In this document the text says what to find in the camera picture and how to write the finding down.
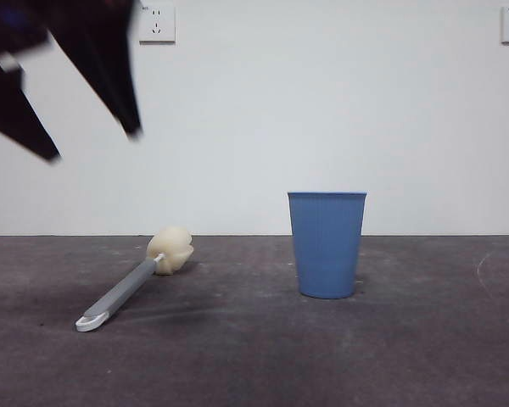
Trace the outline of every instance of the sponge brush head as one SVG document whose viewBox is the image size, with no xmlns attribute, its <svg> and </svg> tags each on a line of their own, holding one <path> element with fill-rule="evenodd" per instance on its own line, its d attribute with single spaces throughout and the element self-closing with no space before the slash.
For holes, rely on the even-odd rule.
<svg viewBox="0 0 509 407">
<path fill-rule="evenodd" d="M 181 269 L 194 251 L 192 240 L 188 230 L 178 226 L 166 227 L 154 235 L 147 246 L 147 257 L 165 255 L 156 265 L 156 274 L 170 275 Z"/>
</svg>

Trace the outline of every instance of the white wall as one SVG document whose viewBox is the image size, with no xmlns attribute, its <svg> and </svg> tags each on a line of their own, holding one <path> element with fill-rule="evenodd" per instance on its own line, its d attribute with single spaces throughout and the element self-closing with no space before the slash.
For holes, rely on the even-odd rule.
<svg viewBox="0 0 509 407">
<path fill-rule="evenodd" d="M 366 234 L 509 233 L 500 5 L 176 0 L 175 46 L 132 38 L 137 143 L 56 46 L 23 56 L 64 159 L 0 136 L 0 235 L 289 233 L 288 190 L 367 190 Z"/>
</svg>

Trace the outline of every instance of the gray concrete floor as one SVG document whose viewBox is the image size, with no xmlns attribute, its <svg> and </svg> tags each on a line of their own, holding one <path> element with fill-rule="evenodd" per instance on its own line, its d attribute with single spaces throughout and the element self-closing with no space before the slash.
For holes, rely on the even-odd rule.
<svg viewBox="0 0 509 407">
<path fill-rule="evenodd" d="M 290 237 L 195 237 L 98 331 L 148 237 L 0 237 L 0 407 L 509 407 L 509 237 L 364 237 L 352 298 Z"/>
</svg>

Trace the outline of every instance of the blue cup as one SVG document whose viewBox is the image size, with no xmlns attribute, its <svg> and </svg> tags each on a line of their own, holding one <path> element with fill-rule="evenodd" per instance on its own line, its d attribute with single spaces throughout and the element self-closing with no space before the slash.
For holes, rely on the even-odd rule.
<svg viewBox="0 0 509 407">
<path fill-rule="evenodd" d="M 365 192 L 289 192 L 299 291 L 346 298 L 355 291 Z"/>
</svg>

